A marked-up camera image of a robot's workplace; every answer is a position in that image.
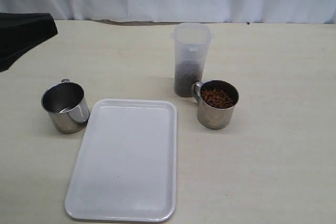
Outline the white rectangular tray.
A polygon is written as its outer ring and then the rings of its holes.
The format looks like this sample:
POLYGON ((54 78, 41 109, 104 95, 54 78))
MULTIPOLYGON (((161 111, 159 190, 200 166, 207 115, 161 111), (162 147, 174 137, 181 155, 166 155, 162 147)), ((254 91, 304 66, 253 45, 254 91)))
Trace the white rectangular tray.
POLYGON ((162 222, 176 206, 177 110, 102 99, 92 108, 65 197, 80 220, 162 222))

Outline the translucent plastic tall container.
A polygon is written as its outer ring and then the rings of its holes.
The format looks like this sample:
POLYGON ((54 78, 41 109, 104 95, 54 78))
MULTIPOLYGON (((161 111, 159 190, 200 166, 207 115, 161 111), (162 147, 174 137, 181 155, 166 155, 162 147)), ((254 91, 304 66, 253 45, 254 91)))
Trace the translucent plastic tall container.
POLYGON ((192 85, 202 79, 212 33, 205 24, 181 23, 175 26, 172 37, 174 92, 181 97, 191 97, 192 85))

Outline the steel mug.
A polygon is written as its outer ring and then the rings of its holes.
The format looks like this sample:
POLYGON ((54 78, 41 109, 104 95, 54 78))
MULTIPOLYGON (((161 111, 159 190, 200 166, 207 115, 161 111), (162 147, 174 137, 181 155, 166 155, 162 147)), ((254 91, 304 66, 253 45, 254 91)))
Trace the steel mug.
POLYGON ((84 129, 90 111, 82 86, 69 79, 47 89, 41 98, 41 106, 48 113, 56 130, 73 134, 84 129))
POLYGON ((220 130, 231 120, 239 101, 238 90, 223 80, 197 81, 192 85, 197 102, 197 118, 208 129, 220 130))

